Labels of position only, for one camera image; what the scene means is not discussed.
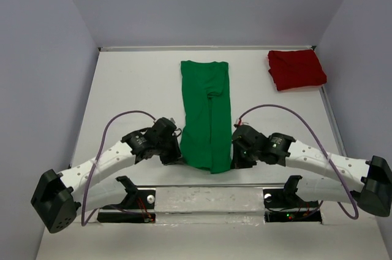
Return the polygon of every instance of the red towel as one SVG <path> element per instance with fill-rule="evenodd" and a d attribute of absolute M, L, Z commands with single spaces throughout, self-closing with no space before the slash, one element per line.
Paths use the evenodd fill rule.
<path fill-rule="evenodd" d="M 269 71 L 278 91 L 326 83 L 326 75 L 313 50 L 268 53 Z"/>

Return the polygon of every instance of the green garment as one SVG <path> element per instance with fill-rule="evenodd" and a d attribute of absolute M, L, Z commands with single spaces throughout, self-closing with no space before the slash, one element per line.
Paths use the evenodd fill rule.
<path fill-rule="evenodd" d="M 230 170 L 232 118 L 228 63 L 181 62 L 185 127 L 180 143 L 184 159 L 196 168 Z"/>

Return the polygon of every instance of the purple wire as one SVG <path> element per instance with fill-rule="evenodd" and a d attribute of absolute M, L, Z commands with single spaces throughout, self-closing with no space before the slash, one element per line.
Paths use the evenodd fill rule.
<path fill-rule="evenodd" d="M 131 113 L 141 113 L 141 114 L 145 114 L 145 115 L 151 117 L 153 120 L 155 120 L 155 117 L 154 117 L 154 116 L 152 116 L 151 114 L 149 114 L 149 113 L 147 113 L 147 112 L 145 112 L 145 111 L 133 110 L 133 111 L 126 111 L 126 112 L 123 112 L 123 113 L 120 113 L 120 114 L 114 116 L 114 117 L 108 122 L 108 124 L 106 124 L 106 127 L 105 127 L 105 129 L 104 129 L 104 133 L 102 134 L 102 140 L 101 140 L 101 142 L 100 142 L 99 150 L 98 150 L 98 153 L 97 153 L 97 156 L 96 156 L 96 163 L 93 164 L 93 165 L 91 166 L 91 170 L 90 170 L 90 173 L 89 173 L 88 178 L 87 178 L 87 181 L 86 181 L 85 193 L 83 194 L 83 203 L 82 203 L 82 205 L 81 205 L 81 225 L 82 225 L 82 226 L 86 226 L 86 224 L 87 224 L 88 221 L 91 219 L 91 217 L 93 216 L 93 214 L 98 210 L 98 209 L 94 209 L 94 210 L 90 213 L 90 215 L 87 217 L 87 219 L 85 219 L 85 216 L 86 216 L 86 204 L 87 204 L 88 189 L 89 189 L 89 187 L 90 187 L 90 183 L 91 183 L 91 180 L 92 180 L 92 175 L 94 174 L 94 171 L 95 171 L 95 169 L 96 169 L 96 167 L 97 167 L 96 164 L 98 164 L 99 158 L 100 158 L 100 156 L 101 156 L 101 154 L 102 154 L 102 150 L 104 149 L 106 133 L 108 132 L 109 126 L 110 126 L 110 125 L 112 124 L 112 122 L 115 121 L 117 118 L 119 118 L 119 117 L 121 117 L 121 116 L 124 116 L 124 115 L 127 115 L 127 114 L 131 114 Z"/>
<path fill-rule="evenodd" d="M 112 207 L 113 209 L 121 211 L 121 213 L 131 214 L 131 215 L 140 215 L 140 213 L 130 212 L 130 211 L 124 210 L 123 208 L 116 207 L 115 205 L 109 205 L 109 206 Z"/>
<path fill-rule="evenodd" d="M 355 213 L 355 214 L 354 214 L 354 216 L 351 215 L 351 214 L 349 214 L 349 212 L 346 211 L 346 209 L 343 207 L 343 205 L 342 205 L 340 202 L 338 202 L 340 208 L 343 210 L 343 212 L 344 212 L 349 218 L 351 218 L 351 219 L 353 219 L 353 220 L 358 219 L 358 217 L 360 216 L 360 214 L 359 214 L 359 212 L 358 212 L 358 207 L 356 206 L 355 200 L 354 200 L 353 196 L 352 196 L 351 193 L 350 193 L 349 186 L 348 186 L 347 183 L 344 181 L 344 177 L 340 174 L 340 172 L 339 172 L 339 170 L 337 169 L 337 167 L 335 166 L 334 162 L 332 162 L 332 160 L 328 157 L 328 153 L 326 152 L 326 150 L 324 149 L 323 145 L 321 144 L 320 139 L 316 136 L 316 133 L 314 133 L 313 129 L 309 126 L 309 124 L 308 124 L 308 123 L 305 121 L 305 119 L 302 118 L 298 113 L 296 113 L 296 112 L 294 112 L 293 110 L 291 110 L 291 109 L 289 109 L 289 108 L 287 108 L 287 107 L 284 107 L 284 106 L 282 106 L 282 105 L 274 105 L 274 104 L 257 105 L 257 106 L 255 106 L 255 107 L 253 107 L 253 108 L 250 108 L 248 111 L 244 112 L 244 113 L 239 117 L 240 122 L 241 122 L 242 118 L 243 118 L 246 114 L 248 114 L 249 112 L 251 112 L 251 111 L 253 111 L 253 110 L 255 110 L 255 109 L 264 108 L 264 107 L 274 107 L 274 108 L 279 108 L 279 109 L 286 110 L 286 111 L 288 111 L 288 112 L 294 114 L 298 119 L 300 119 L 300 120 L 302 121 L 302 123 L 305 125 L 305 127 L 306 127 L 306 128 L 309 130 L 309 132 L 312 134 L 312 136 L 313 136 L 314 140 L 316 141 L 318 147 L 320 148 L 321 152 L 323 153 L 323 155 L 325 156 L 325 158 L 328 159 L 329 164 L 331 165 L 332 169 L 335 171 L 337 177 L 338 177 L 339 180 L 341 181 L 342 186 L 343 186 L 345 192 L 347 193 L 347 195 L 348 195 L 348 197 L 349 197 L 349 199 L 350 199 L 350 202 L 351 202 L 351 204 L 352 204 L 352 206 L 353 206 L 353 209 L 354 209 L 354 213 Z M 318 205 L 318 207 L 317 207 L 315 210 L 313 210 L 308 216 L 313 215 L 313 214 L 321 207 L 322 204 L 323 204 L 323 201 L 321 201 L 320 204 Z"/>
<path fill-rule="evenodd" d="M 320 203 L 319 203 L 319 205 L 317 206 L 316 209 L 314 209 L 313 211 L 311 211 L 308 215 L 303 216 L 302 218 L 299 218 L 298 220 L 303 220 L 303 219 L 305 219 L 305 218 L 308 218 L 308 217 L 312 216 L 314 213 L 316 213 L 317 211 L 320 210 L 320 208 L 321 208 L 321 206 L 323 205 L 323 203 L 324 203 L 324 201 L 320 201 Z"/>

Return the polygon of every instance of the purple cable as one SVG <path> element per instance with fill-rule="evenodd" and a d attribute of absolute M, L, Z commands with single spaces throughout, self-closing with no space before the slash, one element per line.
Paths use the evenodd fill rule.
<path fill-rule="evenodd" d="M 95 169 L 96 169 L 96 167 L 97 167 L 96 164 L 98 164 L 99 158 L 100 158 L 100 156 L 101 156 L 101 154 L 102 154 L 102 150 L 104 149 L 106 133 L 107 133 L 107 131 L 108 131 L 108 129 L 109 129 L 109 126 L 110 126 L 110 125 L 112 124 L 112 122 L 115 121 L 117 118 L 119 118 L 119 117 L 121 117 L 121 116 L 124 116 L 124 115 L 127 115 L 127 114 L 131 114 L 131 113 L 141 113 L 141 114 L 145 114 L 145 115 L 151 117 L 153 120 L 155 120 L 155 117 L 154 117 L 154 116 L 152 116 L 151 114 L 149 114 L 149 113 L 147 113 L 147 112 L 145 112 L 145 111 L 133 110 L 133 111 L 126 111 L 126 112 L 123 112 L 123 113 L 120 113 L 120 114 L 114 116 L 114 117 L 108 122 L 108 124 L 106 124 L 106 127 L 105 127 L 105 129 L 104 129 L 104 133 L 102 134 L 102 140 L 101 140 L 101 142 L 100 142 L 99 150 L 98 150 L 98 153 L 97 153 L 97 156 L 96 156 L 96 163 L 93 164 L 93 165 L 91 166 L 91 170 L 90 170 L 90 173 L 89 173 L 88 178 L 87 178 L 87 181 L 86 181 L 85 193 L 83 194 L 83 202 L 82 202 L 82 205 L 81 205 L 81 225 L 82 225 L 82 226 L 86 226 L 86 224 L 87 224 L 88 221 L 91 219 L 91 217 L 93 216 L 93 214 L 98 210 L 98 209 L 94 209 L 94 210 L 90 213 L 90 215 L 87 217 L 87 219 L 85 219 L 85 216 L 86 216 L 86 204 L 87 204 L 88 189 L 89 189 L 89 187 L 90 187 L 92 175 L 94 174 L 94 171 L 95 171 Z"/>
<path fill-rule="evenodd" d="M 123 208 L 119 208 L 115 205 L 109 205 L 110 207 L 112 207 L 113 209 L 116 209 L 117 211 L 121 211 L 121 213 L 125 213 L 125 214 L 131 214 L 131 215 L 139 215 L 140 213 L 135 213 L 135 212 L 130 212 L 127 210 L 124 210 Z"/>
<path fill-rule="evenodd" d="M 253 110 L 255 110 L 255 109 L 264 108 L 264 107 L 274 107 L 274 108 L 279 108 L 279 109 L 286 110 L 286 111 L 288 111 L 288 112 L 294 114 L 298 119 L 300 119 L 300 120 L 302 121 L 302 123 L 305 125 L 305 127 L 306 127 L 306 128 L 309 130 L 309 132 L 312 134 L 312 136 L 313 136 L 314 140 L 316 141 L 318 147 L 320 148 L 321 152 L 323 153 L 323 155 L 325 156 L 325 158 L 328 159 L 329 164 L 331 165 L 332 169 L 335 171 L 337 177 L 338 177 L 339 180 L 341 181 L 342 186 L 343 186 L 345 192 L 347 193 L 347 195 L 348 195 L 348 197 L 349 197 L 349 199 L 350 199 L 350 202 L 351 202 L 351 204 L 352 204 L 352 206 L 353 206 L 353 209 L 354 209 L 354 213 L 355 213 L 355 214 L 354 214 L 354 216 L 352 216 L 351 214 L 349 214 L 349 212 L 346 211 L 346 209 L 343 207 L 343 205 L 342 205 L 340 202 L 338 202 L 340 208 L 343 210 L 343 212 L 344 212 L 349 218 L 351 218 L 351 219 L 353 219 L 353 220 L 358 219 L 358 217 L 360 216 L 360 214 L 359 214 L 359 212 L 358 212 L 358 207 L 356 206 L 355 200 L 354 200 L 353 196 L 352 196 L 351 193 L 350 193 L 349 186 L 348 186 L 347 183 L 344 181 L 343 176 L 340 174 L 339 170 L 336 168 L 334 162 L 332 162 L 332 160 L 328 157 L 328 153 L 326 152 L 326 150 L 324 149 L 323 145 L 321 144 L 320 139 L 316 136 L 316 134 L 314 133 L 313 129 L 309 126 L 309 124 L 305 121 L 305 119 L 302 118 L 298 113 L 296 113 L 296 112 L 294 112 L 293 110 L 291 110 L 291 109 L 289 109 L 289 108 L 286 108 L 286 107 L 284 107 L 284 106 L 282 106 L 282 105 L 274 105 L 274 104 L 257 105 L 257 106 L 255 106 L 255 107 L 249 109 L 248 111 L 244 112 L 244 113 L 238 118 L 239 121 L 241 122 L 241 121 L 242 121 L 242 118 L 243 118 L 246 114 L 248 114 L 249 112 L 251 112 L 251 111 L 253 111 Z M 313 214 L 321 207 L 322 204 L 323 204 L 323 201 L 321 201 L 320 204 L 318 205 L 318 207 L 317 207 L 315 210 L 313 210 L 308 216 L 313 215 Z"/>

